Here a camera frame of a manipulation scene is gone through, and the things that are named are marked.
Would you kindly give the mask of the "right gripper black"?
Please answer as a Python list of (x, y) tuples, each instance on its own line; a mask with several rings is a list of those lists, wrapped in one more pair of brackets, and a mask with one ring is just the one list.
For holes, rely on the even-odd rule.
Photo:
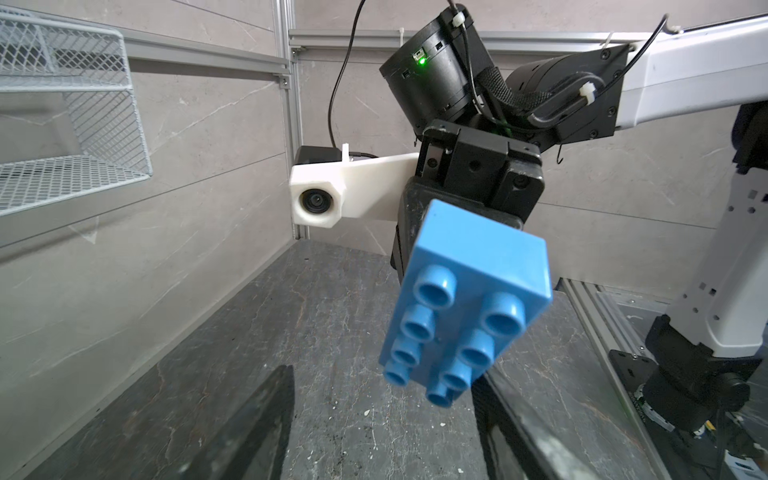
[(545, 188), (537, 145), (455, 123), (424, 130), (415, 175), (399, 200), (391, 266), (405, 276), (433, 200), (521, 230)]

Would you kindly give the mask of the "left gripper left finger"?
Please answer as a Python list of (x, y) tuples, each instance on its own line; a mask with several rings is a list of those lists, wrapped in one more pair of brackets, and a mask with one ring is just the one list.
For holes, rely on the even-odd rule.
[(181, 479), (279, 479), (295, 408), (294, 369), (278, 366), (202, 450)]

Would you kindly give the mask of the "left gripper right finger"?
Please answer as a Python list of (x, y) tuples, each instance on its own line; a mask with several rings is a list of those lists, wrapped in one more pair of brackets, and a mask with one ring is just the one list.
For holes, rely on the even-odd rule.
[(498, 368), (471, 387), (476, 427), (490, 479), (597, 479)]

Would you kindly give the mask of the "light blue long lego brick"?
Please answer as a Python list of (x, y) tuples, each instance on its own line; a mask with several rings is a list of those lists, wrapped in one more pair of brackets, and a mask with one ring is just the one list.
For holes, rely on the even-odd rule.
[(441, 200), (413, 244), (379, 362), (450, 407), (553, 299), (546, 242)]

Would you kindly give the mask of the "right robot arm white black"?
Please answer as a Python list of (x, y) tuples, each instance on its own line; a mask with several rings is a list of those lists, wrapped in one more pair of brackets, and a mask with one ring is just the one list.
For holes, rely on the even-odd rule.
[[(481, 31), (649, 32), (763, 14), (763, 1), (471, 1)], [(735, 108), (640, 124), (553, 148), (527, 230), (548, 247), (553, 280), (672, 300), (690, 284), (725, 210)]]

